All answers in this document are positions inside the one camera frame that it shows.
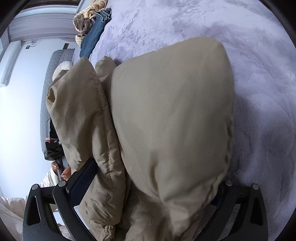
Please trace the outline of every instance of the hand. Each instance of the hand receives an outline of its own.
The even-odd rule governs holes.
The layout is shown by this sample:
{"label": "hand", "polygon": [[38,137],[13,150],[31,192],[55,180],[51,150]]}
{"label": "hand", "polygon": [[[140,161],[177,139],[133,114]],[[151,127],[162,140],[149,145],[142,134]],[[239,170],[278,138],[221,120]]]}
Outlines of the hand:
{"label": "hand", "polygon": [[[52,162],[52,169],[54,173],[57,175],[57,170],[59,169],[59,165],[57,162]],[[67,167],[63,173],[61,174],[61,178],[63,178],[65,181],[68,181],[68,179],[71,177],[71,167]]]}

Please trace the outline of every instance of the curtain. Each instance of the curtain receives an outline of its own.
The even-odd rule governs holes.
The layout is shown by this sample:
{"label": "curtain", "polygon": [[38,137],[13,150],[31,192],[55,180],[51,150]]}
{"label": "curtain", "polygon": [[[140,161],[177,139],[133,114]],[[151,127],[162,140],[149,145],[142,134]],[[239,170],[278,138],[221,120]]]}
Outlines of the curtain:
{"label": "curtain", "polygon": [[24,16],[8,26],[10,41],[27,41],[41,38],[67,38],[75,41],[78,32],[73,25],[73,14],[42,13]]}

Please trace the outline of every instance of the silver screw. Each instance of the silver screw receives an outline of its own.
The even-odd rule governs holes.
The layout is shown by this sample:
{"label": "silver screw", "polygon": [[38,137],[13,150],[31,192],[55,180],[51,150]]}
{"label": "silver screw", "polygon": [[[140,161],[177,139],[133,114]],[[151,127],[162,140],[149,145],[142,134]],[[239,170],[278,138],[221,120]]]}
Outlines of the silver screw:
{"label": "silver screw", "polygon": [[34,184],[33,186],[32,186],[32,190],[36,190],[38,188],[38,184]]}
{"label": "silver screw", "polygon": [[255,190],[258,190],[259,189],[259,187],[258,187],[258,185],[257,184],[253,184],[253,186],[252,186]]}
{"label": "silver screw", "polygon": [[59,187],[63,187],[63,186],[65,186],[66,185],[66,182],[65,181],[60,181],[59,182]]}
{"label": "silver screw", "polygon": [[226,184],[227,186],[231,187],[231,186],[232,186],[232,181],[227,180],[227,181],[225,181],[225,184]]}

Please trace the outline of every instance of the white round pillow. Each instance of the white round pillow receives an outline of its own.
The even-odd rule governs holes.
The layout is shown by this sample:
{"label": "white round pillow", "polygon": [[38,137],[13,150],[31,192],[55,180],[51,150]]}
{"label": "white round pillow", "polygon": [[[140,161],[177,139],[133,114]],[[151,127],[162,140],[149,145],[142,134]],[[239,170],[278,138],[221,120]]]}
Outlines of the white round pillow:
{"label": "white round pillow", "polygon": [[65,69],[69,70],[73,66],[73,63],[71,61],[64,61],[59,64],[59,66],[55,69],[54,74],[52,75],[52,81],[59,75],[59,73]]}

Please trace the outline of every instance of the fleece bedding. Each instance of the fleece bedding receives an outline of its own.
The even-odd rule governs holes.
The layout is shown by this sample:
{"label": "fleece bedding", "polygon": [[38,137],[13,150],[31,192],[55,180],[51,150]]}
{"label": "fleece bedding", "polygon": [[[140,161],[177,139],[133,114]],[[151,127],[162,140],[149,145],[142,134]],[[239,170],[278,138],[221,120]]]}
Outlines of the fleece bedding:
{"label": "fleece bedding", "polygon": [[197,36],[223,44],[236,92],[228,178],[261,187],[275,240],[296,207],[296,49],[280,22],[259,0],[109,0],[107,7],[112,20],[93,65],[103,56],[120,64]]}

